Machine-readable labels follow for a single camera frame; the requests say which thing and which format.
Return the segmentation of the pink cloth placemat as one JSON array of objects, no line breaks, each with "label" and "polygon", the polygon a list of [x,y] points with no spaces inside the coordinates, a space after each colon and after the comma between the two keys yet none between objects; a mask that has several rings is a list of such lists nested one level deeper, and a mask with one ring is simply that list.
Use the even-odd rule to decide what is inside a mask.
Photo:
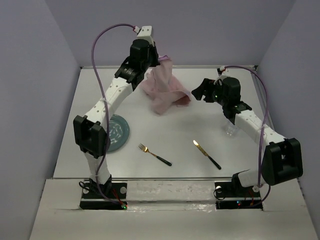
[{"label": "pink cloth placemat", "polygon": [[191,93],[173,75],[173,61],[170,57],[164,55],[158,61],[159,65],[152,68],[139,86],[151,99],[153,112],[162,115],[171,106],[188,106]]}]

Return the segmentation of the teal ceramic plate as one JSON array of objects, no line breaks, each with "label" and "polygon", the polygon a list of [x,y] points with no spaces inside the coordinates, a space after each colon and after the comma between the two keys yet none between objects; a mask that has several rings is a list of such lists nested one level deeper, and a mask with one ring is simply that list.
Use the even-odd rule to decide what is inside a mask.
[{"label": "teal ceramic plate", "polygon": [[110,146],[107,153],[112,153],[123,147],[130,136],[130,126],[120,115],[114,114],[109,120]]}]

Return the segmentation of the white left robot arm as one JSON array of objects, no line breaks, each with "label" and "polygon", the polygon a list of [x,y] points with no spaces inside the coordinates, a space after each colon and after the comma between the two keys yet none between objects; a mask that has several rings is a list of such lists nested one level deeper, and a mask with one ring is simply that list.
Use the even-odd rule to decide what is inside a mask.
[{"label": "white left robot arm", "polygon": [[90,179],[95,182],[93,191],[101,198],[111,191],[107,183],[111,174],[105,160],[106,147],[110,145],[109,120],[142,82],[148,68],[159,65],[158,57],[152,38],[135,39],[102,98],[84,116],[77,115],[73,120],[75,143],[87,159]]}]

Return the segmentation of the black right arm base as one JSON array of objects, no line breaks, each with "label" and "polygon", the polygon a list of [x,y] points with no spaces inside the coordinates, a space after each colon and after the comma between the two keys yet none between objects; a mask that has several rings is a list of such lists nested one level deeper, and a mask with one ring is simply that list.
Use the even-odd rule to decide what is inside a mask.
[{"label": "black right arm base", "polygon": [[213,196],[217,210],[263,209],[260,192],[250,187],[237,187],[231,181],[214,183]]}]

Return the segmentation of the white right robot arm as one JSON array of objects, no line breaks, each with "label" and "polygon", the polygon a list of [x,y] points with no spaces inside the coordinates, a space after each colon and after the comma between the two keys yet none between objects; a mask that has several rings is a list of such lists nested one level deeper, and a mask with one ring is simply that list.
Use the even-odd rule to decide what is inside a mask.
[{"label": "white right robot arm", "polygon": [[258,168],[233,175],[230,190],[242,196],[249,187],[267,184],[275,186],[297,179],[303,175],[301,144],[296,138],[286,138],[274,131],[241,100],[241,85],[238,79],[221,76],[217,80],[204,78],[199,87],[192,90],[196,100],[218,103],[223,115],[244,131],[258,149]]}]

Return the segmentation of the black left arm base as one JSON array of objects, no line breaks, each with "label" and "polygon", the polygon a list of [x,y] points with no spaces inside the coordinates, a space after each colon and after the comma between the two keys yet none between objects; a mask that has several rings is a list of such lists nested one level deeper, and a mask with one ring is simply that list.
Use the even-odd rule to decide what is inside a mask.
[{"label": "black left arm base", "polygon": [[111,188],[104,185],[98,189],[90,179],[78,183],[81,188],[79,208],[82,210],[125,211],[128,209],[126,182],[112,182]]}]

